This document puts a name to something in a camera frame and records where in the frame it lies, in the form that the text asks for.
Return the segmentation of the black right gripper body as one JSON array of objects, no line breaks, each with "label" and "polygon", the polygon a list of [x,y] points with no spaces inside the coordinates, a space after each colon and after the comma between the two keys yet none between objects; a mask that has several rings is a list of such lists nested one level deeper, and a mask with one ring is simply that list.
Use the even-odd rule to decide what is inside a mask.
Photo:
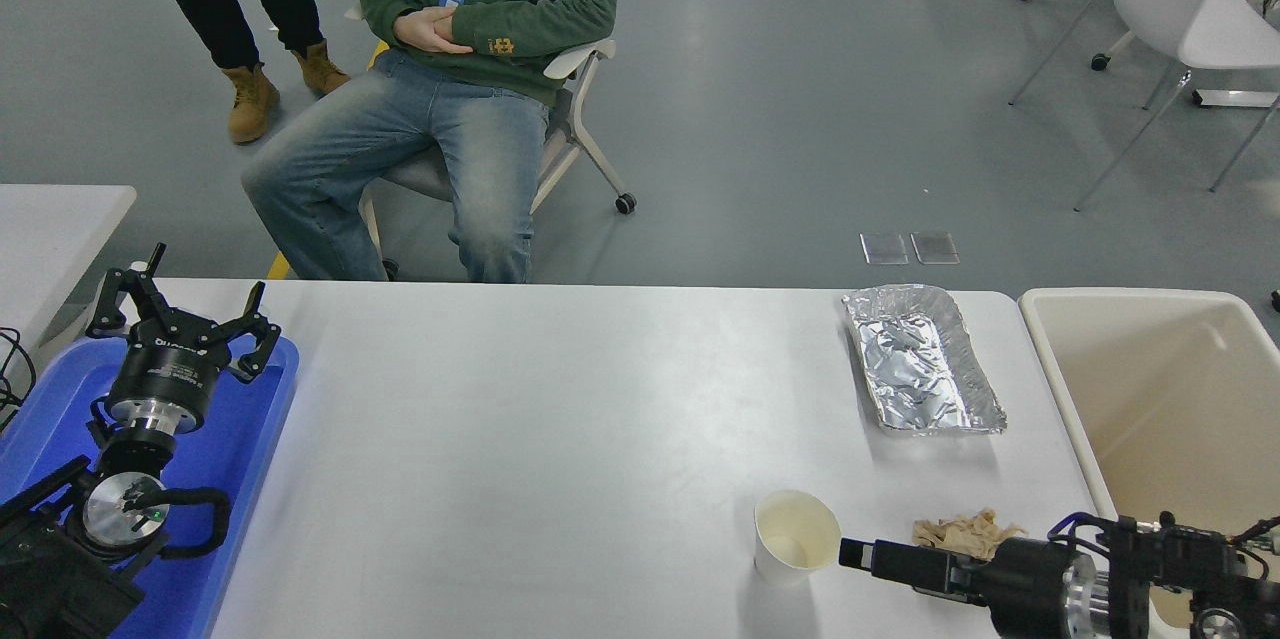
[{"label": "black right gripper body", "polygon": [[1066,546],[1011,538],[983,567],[983,598],[1001,638],[1065,638],[1069,576],[1079,554]]}]

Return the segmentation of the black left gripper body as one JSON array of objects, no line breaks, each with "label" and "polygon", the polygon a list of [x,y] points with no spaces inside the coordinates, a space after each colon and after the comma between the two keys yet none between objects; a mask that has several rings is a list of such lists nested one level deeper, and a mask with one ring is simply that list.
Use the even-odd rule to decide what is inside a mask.
[{"label": "black left gripper body", "polygon": [[168,423],[204,423],[221,371],[230,362],[229,336],[214,327],[141,323],[125,334],[125,359],[108,393],[108,414],[118,423],[145,415]]}]

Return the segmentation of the person's right hand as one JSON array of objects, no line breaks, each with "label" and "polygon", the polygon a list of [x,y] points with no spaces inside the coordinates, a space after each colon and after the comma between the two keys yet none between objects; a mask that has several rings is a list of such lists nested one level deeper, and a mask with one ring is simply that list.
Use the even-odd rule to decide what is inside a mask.
[{"label": "person's right hand", "polygon": [[398,15],[394,20],[393,32],[402,45],[419,47],[419,50],[429,54],[466,55],[474,53],[474,47],[470,46],[440,42],[430,32],[429,20],[422,12],[424,9],[425,6],[417,12]]}]

